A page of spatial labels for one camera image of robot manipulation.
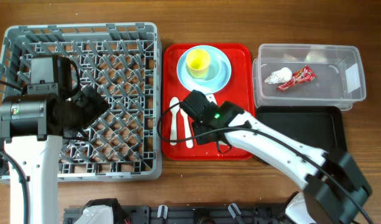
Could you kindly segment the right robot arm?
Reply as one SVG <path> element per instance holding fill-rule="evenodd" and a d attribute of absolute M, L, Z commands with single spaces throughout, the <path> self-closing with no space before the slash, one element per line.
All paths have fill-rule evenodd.
<path fill-rule="evenodd" d="M 190 92 L 179 105 L 209 141 L 259 157 L 301 189 L 285 208 L 293 223 L 352 223 L 358 213 L 372 222 L 363 209 L 372 189 L 348 152 L 297 142 L 231 102 L 217 106 L 200 91 Z"/>

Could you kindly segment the yellow plastic cup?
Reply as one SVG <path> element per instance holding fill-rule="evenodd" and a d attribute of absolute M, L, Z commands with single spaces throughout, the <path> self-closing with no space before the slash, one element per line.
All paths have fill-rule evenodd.
<path fill-rule="evenodd" d="M 186 55 L 186 67 L 192 78 L 204 79 L 210 63 L 210 54 L 204 49 L 192 49 Z"/>

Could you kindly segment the white tissue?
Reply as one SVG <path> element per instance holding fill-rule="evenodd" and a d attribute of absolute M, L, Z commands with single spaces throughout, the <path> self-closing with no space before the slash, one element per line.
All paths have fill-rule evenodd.
<path fill-rule="evenodd" d="M 274 71 L 269 77 L 265 79 L 265 83 L 279 84 L 286 83 L 291 80 L 293 76 L 292 71 L 288 67 L 283 67 L 280 70 Z"/>

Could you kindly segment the red snack wrapper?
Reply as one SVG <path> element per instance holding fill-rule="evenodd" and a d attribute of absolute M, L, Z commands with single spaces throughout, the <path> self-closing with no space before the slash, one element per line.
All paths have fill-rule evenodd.
<path fill-rule="evenodd" d="M 315 78 L 316 78 L 316 74 L 312 71 L 310 66 L 305 65 L 300 70 L 294 72 L 292 74 L 291 79 L 288 82 L 278 86 L 276 89 L 278 91 L 285 91 L 297 84 L 310 82 Z"/>

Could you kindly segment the light blue bowl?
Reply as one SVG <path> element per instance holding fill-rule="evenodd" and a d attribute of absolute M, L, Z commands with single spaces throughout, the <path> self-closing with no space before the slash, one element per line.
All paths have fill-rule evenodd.
<path fill-rule="evenodd" d="M 190 76 L 190 73 L 188 72 L 187 67 L 186 67 L 186 71 L 187 71 L 187 74 L 190 77 L 190 79 L 195 81 L 196 83 L 207 83 L 207 82 L 210 82 L 210 81 L 216 79 L 216 77 L 221 72 L 221 68 L 222 68 L 222 66 L 221 66 L 220 62 L 218 62 L 216 60 L 211 60 L 207 76 L 204 79 L 192 78 Z"/>

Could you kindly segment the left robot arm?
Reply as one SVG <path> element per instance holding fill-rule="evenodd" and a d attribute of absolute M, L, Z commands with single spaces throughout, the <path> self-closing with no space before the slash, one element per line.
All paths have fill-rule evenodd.
<path fill-rule="evenodd" d="M 0 105 L 11 223 L 58 222 L 57 170 L 64 140 L 76 140 L 76 133 L 109 108 L 93 87 L 72 83 L 77 70 L 66 57 L 36 56 L 30 83 Z"/>

